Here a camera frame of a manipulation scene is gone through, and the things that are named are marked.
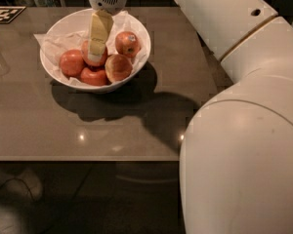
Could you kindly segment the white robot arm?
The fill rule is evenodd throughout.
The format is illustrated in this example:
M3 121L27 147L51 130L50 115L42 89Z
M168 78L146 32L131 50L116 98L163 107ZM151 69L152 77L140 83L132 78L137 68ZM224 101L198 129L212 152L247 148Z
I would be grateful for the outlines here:
M233 84L180 152L187 234L293 234L293 27L264 0L174 0Z

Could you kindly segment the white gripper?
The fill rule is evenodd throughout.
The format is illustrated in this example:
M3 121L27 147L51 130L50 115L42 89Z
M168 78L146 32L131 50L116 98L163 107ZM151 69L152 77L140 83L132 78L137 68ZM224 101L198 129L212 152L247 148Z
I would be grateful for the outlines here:
M113 27L112 15L121 12L127 0L89 0L95 11L91 15L88 37L88 59L99 62Z

